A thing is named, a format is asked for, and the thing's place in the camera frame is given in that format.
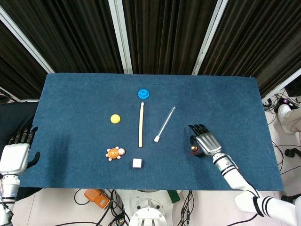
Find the blue table mat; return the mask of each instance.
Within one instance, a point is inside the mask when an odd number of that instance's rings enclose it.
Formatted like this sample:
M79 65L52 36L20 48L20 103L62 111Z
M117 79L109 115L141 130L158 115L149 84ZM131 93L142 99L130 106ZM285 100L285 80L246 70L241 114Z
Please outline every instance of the blue table mat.
M144 100L143 148L138 147L140 89L150 93ZM121 116L120 123L111 123L112 114ZM30 159L37 151L41 157L21 176L21 186L230 190L211 158L190 151L188 125L199 123L257 189L283 189L256 79L103 73L47 76L30 153ZM126 154L109 162L107 148L115 146ZM132 168L133 158L143 160L141 169Z

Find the white robotic arm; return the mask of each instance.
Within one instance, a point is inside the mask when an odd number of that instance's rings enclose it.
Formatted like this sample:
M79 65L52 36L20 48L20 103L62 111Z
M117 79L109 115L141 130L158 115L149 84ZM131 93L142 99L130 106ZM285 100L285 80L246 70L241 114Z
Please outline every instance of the white robotic arm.
M12 211L20 185L18 177L40 158L40 152L37 152L34 160L28 162L29 150L37 129L35 127L31 132L30 129L25 129L22 134L19 132L3 149L0 161L0 173L3 175L0 180L0 226L13 225Z
M235 197L235 204L242 212L257 213L278 219L291 226L301 226L301 199L296 200L296 206L273 198L262 197L261 194L247 182L238 171L238 167L227 154L221 153L222 147L208 129L202 125L189 126L196 136L190 137L193 145L191 149L197 157L207 156L213 158L214 165L219 169L232 189L244 191Z

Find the white cap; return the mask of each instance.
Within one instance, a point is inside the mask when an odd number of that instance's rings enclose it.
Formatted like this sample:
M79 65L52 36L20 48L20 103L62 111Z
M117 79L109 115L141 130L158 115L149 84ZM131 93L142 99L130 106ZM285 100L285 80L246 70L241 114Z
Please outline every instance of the white cap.
M154 139L154 141L155 141L156 143L158 143L159 140L160 140L160 136L156 136L155 139Z

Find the toy turtle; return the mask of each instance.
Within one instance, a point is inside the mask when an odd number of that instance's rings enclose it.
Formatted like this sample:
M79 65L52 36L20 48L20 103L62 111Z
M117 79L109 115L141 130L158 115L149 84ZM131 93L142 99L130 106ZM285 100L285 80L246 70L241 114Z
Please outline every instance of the toy turtle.
M109 161L112 161L112 159L120 159L121 155L124 155L126 151L123 148L115 147L111 149L107 149L108 153L105 155L105 157L109 158Z

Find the tiled floor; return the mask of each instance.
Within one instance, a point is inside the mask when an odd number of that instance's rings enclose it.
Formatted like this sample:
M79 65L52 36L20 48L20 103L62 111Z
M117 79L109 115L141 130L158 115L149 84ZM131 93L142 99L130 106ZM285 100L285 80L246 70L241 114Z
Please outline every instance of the tiled floor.
M267 121L270 123L275 117L266 113ZM282 132L277 119L269 125L272 140L277 145L300 145L299 134L287 136ZM292 148L280 147L281 150ZM280 152L275 148L278 162L281 161ZM301 159L284 158L281 172L285 172L295 166L301 165ZM283 194L294 195L301 193L301 167L281 175L284 184L284 192L262 192L262 195L281 197ZM14 226L55 226L67 222L92 221L97 222L104 213L95 204L89 203L85 206L77 205L73 200L76 189L43 189L35 195L16 203L14 209ZM84 190L77 195L78 202L85 202ZM253 214L240 212L234 203L234 197L239 191L198 191L195 192L196 207L192 213L191 226L225 226L233 222L249 219ZM174 206L174 222L178 222L182 207L180 201ZM102 222L108 225L111 216L107 216ZM77 226L90 226L92 224L76 224ZM253 221L241 224L244 226L281 226L279 221L265 217L257 217Z

